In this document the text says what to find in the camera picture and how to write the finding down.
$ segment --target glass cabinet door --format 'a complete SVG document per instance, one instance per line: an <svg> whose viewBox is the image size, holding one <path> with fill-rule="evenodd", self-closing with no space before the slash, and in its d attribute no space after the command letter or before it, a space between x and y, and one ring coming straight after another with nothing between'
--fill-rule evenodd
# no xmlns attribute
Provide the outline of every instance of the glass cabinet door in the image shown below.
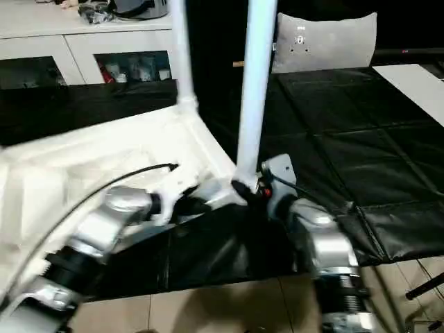
<svg viewBox="0 0 444 333"><path fill-rule="evenodd" d="M172 30L66 36L87 84L176 78Z"/></svg>
<svg viewBox="0 0 444 333"><path fill-rule="evenodd" d="M0 89L66 85L52 57L0 60Z"/></svg>

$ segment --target items in cabinet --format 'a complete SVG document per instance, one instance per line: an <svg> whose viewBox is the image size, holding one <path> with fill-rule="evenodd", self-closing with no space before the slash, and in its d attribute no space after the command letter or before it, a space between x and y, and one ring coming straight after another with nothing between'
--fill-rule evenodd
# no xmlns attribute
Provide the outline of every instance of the items in cabinet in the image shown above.
<svg viewBox="0 0 444 333"><path fill-rule="evenodd" d="M102 73L103 80L105 83L114 83L116 80L114 77L110 74L110 72L106 69L105 66L103 66L100 62L98 63L100 72Z"/></svg>
<svg viewBox="0 0 444 333"><path fill-rule="evenodd" d="M171 79L166 51L100 54L96 60L106 83Z"/></svg>

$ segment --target white metal pole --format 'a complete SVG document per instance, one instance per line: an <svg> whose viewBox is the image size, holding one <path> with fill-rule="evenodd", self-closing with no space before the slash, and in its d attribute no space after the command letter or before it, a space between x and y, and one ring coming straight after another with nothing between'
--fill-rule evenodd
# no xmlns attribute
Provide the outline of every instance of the white metal pole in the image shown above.
<svg viewBox="0 0 444 333"><path fill-rule="evenodd" d="M237 149L237 173L256 173L264 117L268 71L278 0L250 0L242 88L241 123Z"/></svg>
<svg viewBox="0 0 444 333"><path fill-rule="evenodd" d="M171 16L173 17L173 34L176 39L175 59L177 62L178 104L190 105L193 108L197 108L197 98L194 94L193 78L191 75L185 0L170 0L169 8Z"/></svg>

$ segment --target tiled floor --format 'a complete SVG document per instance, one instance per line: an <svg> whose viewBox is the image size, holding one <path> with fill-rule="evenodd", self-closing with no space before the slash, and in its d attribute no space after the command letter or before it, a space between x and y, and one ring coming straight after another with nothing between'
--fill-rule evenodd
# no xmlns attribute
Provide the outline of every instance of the tiled floor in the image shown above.
<svg viewBox="0 0 444 333"><path fill-rule="evenodd" d="M441 258L421 262L432 276L444 271ZM398 332L377 274L372 268L363 272L388 329ZM377 272L403 325L409 316L423 321L444 318L444 302L435 291L412 301L404 297L428 279L417 261L382 265ZM148 328L157 333L315 333L318 320L311 278L301 275L89 303L71 326L75 333L136 333ZM383 327L378 323L377 332L384 332Z"/></svg>

